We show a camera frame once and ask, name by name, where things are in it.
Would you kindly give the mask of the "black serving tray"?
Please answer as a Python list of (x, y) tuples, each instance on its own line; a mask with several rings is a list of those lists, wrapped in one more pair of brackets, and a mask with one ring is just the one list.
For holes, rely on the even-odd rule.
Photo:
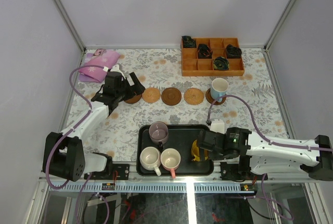
[[(139, 157), (141, 151), (149, 146), (157, 147), (150, 139), (149, 125), (144, 125), (138, 132), (138, 146), (137, 146), (137, 164), (140, 164)], [(191, 146), (195, 139), (197, 139), (201, 130), (208, 130), (209, 127), (205, 125), (168, 125), (169, 138), (164, 144), (163, 148), (174, 148), (181, 155), (181, 163), (179, 168), (185, 172), (198, 173), (202, 175), (209, 175), (214, 167), (211, 160), (202, 162), (192, 161)], [(137, 172), (145, 175), (148, 170), (144, 169), (141, 165), (137, 168)]]

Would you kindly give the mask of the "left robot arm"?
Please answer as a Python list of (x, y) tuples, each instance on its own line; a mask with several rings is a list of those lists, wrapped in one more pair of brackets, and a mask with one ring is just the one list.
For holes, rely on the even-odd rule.
[(67, 181), (77, 181), (85, 174), (96, 174), (102, 179), (113, 176), (112, 157), (103, 153), (86, 153), (83, 141), (97, 126), (107, 119), (122, 101), (143, 94), (145, 87), (134, 72), (130, 73), (133, 84), (120, 72), (108, 71), (99, 91), (88, 101), (88, 110), (59, 133), (46, 137), (43, 172), (46, 177), (56, 176)]

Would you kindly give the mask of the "woven rattan coaster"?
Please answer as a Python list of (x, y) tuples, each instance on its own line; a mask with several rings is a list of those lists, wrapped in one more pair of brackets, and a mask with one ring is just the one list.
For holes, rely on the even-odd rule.
[(142, 98), (147, 103), (155, 103), (160, 99), (161, 93), (158, 88), (149, 87), (142, 94)]
[(189, 88), (184, 93), (184, 100), (189, 105), (199, 105), (203, 102), (203, 91), (197, 88)]

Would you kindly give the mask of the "purple mug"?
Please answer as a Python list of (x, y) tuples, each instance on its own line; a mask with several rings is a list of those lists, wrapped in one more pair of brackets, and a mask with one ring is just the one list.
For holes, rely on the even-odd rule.
[(168, 126), (164, 122), (157, 121), (149, 127), (148, 132), (151, 141), (157, 145), (159, 150), (163, 150), (163, 145), (169, 138)]

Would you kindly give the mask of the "blue mug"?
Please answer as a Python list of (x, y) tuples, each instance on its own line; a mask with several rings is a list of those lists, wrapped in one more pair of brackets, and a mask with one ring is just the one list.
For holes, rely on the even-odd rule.
[(228, 82), (223, 78), (216, 78), (212, 81), (210, 87), (210, 95), (217, 102), (221, 102), (222, 96), (226, 94), (228, 90)]

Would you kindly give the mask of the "yellow mug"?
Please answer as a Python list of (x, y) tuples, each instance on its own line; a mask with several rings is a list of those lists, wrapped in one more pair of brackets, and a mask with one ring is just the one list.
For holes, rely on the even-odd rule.
[(192, 161), (205, 161), (208, 160), (209, 154), (207, 150), (204, 150), (202, 148), (199, 148), (197, 145), (197, 140), (194, 140), (191, 146), (191, 155), (192, 155)]

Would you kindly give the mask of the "dark brown wooden coaster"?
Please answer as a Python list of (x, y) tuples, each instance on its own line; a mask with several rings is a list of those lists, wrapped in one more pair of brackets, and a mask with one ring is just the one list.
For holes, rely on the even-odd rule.
[[(214, 99), (212, 98), (210, 91), (211, 91), (211, 89), (208, 89), (208, 90), (206, 91), (206, 100), (211, 104), (211, 103), (214, 101)], [(226, 98), (223, 98), (221, 102), (216, 101), (216, 102), (214, 103), (214, 105), (221, 105), (221, 104), (223, 104), (225, 101), (226, 101)]]
[(139, 95), (135, 95), (134, 97), (130, 98), (130, 99), (127, 99), (125, 100), (124, 102), (127, 103), (127, 104), (135, 104), (137, 103), (138, 101), (140, 101), (142, 95), (139, 94)]
[(161, 98), (166, 105), (174, 106), (181, 101), (182, 94), (177, 88), (166, 88), (163, 90)]

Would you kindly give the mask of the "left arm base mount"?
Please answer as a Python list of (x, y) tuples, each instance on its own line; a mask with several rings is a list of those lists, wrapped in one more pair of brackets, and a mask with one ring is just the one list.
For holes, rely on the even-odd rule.
[(130, 173), (129, 164), (113, 164), (111, 169), (106, 168), (105, 171), (93, 172), (91, 180), (128, 180)]

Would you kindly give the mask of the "orange compartment organizer box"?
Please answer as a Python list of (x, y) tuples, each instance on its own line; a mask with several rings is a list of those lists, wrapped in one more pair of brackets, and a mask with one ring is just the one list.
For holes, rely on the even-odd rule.
[[(227, 46), (239, 48), (237, 38), (194, 38), (195, 47), (185, 47), (181, 43), (181, 65), (182, 75), (185, 77), (234, 77), (242, 76), (245, 73), (244, 62), (241, 56), (231, 57), (227, 55)], [(208, 58), (198, 56), (199, 44), (205, 44), (210, 48), (212, 55)], [(217, 70), (214, 68), (214, 61), (218, 57), (223, 57), (229, 62), (227, 70)]]

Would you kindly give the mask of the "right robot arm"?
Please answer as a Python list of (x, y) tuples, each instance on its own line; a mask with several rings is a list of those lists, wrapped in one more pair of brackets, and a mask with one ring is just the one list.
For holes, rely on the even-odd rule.
[(265, 173), (306, 172), (311, 179), (332, 181), (332, 147), (329, 137), (294, 140), (267, 138), (247, 129), (232, 127), (225, 133), (202, 130), (197, 138), (200, 153), (211, 160), (238, 158), (242, 179)]

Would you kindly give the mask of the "cream white mug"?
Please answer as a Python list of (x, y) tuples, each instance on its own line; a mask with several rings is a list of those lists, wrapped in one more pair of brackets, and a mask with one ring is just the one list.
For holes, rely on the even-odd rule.
[(161, 153), (155, 147), (147, 147), (141, 151), (139, 161), (144, 169), (154, 171), (157, 176), (161, 176), (159, 167), (161, 166)]

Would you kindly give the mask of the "pink mug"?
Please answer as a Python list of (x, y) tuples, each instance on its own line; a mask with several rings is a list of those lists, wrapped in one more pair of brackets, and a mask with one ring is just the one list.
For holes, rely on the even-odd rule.
[(176, 170), (181, 163), (181, 155), (174, 148), (167, 148), (161, 153), (161, 165), (163, 168), (170, 172), (173, 179), (176, 178)]

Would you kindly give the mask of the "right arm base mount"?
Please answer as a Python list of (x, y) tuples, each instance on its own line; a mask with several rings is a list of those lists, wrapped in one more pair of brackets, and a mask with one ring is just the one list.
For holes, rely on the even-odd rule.
[(246, 164), (220, 163), (221, 178), (234, 182), (261, 180), (263, 175), (257, 175), (251, 171), (251, 167)]

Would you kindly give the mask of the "pink folded cloth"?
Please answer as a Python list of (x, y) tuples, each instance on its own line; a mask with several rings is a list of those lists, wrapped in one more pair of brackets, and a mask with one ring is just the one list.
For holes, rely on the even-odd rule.
[[(79, 70), (79, 81), (81, 82), (96, 82), (102, 83), (106, 77), (104, 67), (111, 69), (117, 64), (120, 54), (116, 51), (99, 48), (93, 53), (88, 53), (88, 62), (84, 65), (88, 67), (81, 68)], [(102, 68), (92, 67), (92, 65), (102, 66)]]

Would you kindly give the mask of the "rolled dark sock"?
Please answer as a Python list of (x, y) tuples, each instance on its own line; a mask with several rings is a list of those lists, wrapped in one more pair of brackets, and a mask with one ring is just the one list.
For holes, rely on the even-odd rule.
[(197, 47), (198, 59), (211, 59), (213, 51), (208, 45), (200, 43)]
[(219, 56), (213, 59), (213, 69), (218, 71), (229, 70), (229, 61), (227, 58)]
[(235, 47), (231, 44), (228, 44), (225, 48), (226, 56), (228, 59), (238, 59), (241, 58), (242, 50), (238, 47)]
[(197, 48), (196, 40), (191, 36), (182, 36), (183, 48)]

